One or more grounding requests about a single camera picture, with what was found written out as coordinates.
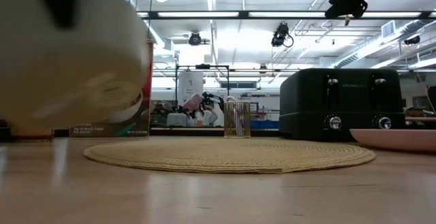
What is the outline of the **cereal box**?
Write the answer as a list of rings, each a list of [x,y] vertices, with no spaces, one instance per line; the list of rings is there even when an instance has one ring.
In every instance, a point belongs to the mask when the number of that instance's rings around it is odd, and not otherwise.
[[[149,134],[153,49],[154,43],[151,39],[148,39],[146,53],[149,58],[149,64],[146,65],[144,84],[141,91],[131,100],[128,107],[115,112],[106,120],[70,127],[70,137],[136,137],[147,136]]]

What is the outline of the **pale ceramic bowl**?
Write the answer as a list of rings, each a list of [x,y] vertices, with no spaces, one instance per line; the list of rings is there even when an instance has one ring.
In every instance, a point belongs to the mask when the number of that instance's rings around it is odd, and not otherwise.
[[[0,118],[23,129],[107,119],[140,92],[146,26],[127,0],[78,0],[58,28],[42,0],[0,0]]]

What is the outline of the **black round ceiling fixture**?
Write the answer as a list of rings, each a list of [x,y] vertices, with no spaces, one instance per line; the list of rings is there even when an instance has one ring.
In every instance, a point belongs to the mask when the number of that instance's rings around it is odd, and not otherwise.
[[[193,32],[188,39],[188,43],[191,46],[199,46],[202,43],[200,34],[198,32]]]

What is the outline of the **pink background object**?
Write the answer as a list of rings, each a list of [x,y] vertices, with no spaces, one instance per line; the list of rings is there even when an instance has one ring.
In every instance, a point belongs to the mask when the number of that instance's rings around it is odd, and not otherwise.
[[[187,112],[197,112],[200,109],[200,105],[203,101],[203,98],[199,94],[193,94],[189,97],[184,104],[182,105],[184,111]]]

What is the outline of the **white LED light bar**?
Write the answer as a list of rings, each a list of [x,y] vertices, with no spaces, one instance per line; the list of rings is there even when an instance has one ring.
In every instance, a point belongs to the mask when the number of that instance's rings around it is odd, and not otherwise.
[[[415,18],[421,12],[365,12],[363,18]]]
[[[169,18],[210,18],[210,17],[238,17],[238,12],[158,12],[159,17]]]
[[[323,12],[249,12],[250,17],[323,18]]]

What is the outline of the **black four-slot toaster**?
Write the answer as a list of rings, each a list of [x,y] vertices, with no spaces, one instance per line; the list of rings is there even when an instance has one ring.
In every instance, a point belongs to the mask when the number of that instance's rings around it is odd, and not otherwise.
[[[405,127],[393,69],[303,69],[280,86],[280,133],[294,140],[351,142],[352,129]]]

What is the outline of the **blue storage bins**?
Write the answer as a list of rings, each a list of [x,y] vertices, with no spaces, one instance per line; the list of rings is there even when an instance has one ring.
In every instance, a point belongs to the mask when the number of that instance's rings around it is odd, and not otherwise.
[[[251,129],[278,129],[278,121],[251,121]]]

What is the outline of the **clear drinking glass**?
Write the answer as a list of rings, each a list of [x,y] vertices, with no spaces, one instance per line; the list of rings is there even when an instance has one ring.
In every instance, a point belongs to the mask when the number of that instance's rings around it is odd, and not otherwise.
[[[232,123],[228,124],[228,118],[226,115],[226,103],[224,103],[224,137],[225,138],[250,138],[251,137],[251,115],[250,115],[250,103],[237,101],[239,103],[239,111],[241,124],[243,127],[243,136],[237,137]]]

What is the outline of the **amber plastic tumbler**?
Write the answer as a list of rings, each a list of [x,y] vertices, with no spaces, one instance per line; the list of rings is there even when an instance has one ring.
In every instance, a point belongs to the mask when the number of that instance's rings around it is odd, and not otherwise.
[[[54,137],[52,129],[23,129],[11,124],[10,131],[16,141],[51,141]]]

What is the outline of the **white round column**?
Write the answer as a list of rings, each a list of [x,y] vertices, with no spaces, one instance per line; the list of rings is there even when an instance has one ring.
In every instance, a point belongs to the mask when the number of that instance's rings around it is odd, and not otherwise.
[[[203,88],[204,74],[202,72],[184,72],[178,77],[178,104],[183,105],[194,94],[203,94]]]

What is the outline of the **pink plate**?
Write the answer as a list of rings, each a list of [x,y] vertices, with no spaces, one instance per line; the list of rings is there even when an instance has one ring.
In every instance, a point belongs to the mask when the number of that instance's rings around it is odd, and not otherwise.
[[[355,140],[365,146],[436,153],[434,129],[350,129],[350,133]]]

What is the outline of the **white ceiling air duct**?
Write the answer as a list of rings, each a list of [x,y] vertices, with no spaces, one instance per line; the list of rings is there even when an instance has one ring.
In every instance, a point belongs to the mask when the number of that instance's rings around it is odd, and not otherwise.
[[[353,50],[339,56],[330,68],[342,68],[350,63],[363,59],[389,44],[401,42],[415,37],[417,34],[430,25],[436,23],[435,19],[430,20],[391,20],[381,26],[381,33],[373,36],[365,42],[358,44]]]

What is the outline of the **round woven straw placemat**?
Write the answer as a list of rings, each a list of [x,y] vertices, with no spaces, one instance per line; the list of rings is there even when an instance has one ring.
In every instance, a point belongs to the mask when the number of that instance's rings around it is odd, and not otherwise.
[[[92,161],[146,170],[282,174],[369,163],[375,153],[346,143],[280,139],[148,139],[84,150]]]

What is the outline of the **spoon with lavender handle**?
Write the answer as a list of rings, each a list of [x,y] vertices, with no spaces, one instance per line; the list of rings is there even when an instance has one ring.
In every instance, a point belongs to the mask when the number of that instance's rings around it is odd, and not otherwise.
[[[232,128],[235,130],[237,137],[243,136],[243,127],[241,124],[239,103],[233,96],[226,97],[226,115],[228,118],[228,124],[232,123]]]

